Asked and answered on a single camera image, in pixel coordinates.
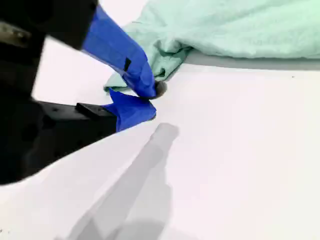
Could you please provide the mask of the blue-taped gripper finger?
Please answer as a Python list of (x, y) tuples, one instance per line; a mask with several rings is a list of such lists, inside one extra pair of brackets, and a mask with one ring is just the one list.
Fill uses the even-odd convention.
[(42, 1), (44, 30), (115, 70), (139, 97), (155, 99), (156, 83), (144, 50), (104, 11), (97, 0)]
[(103, 138), (152, 120), (156, 108), (147, 99), (111, 91), (112, 103), (76, 105), (41, 102), (37, 170)]

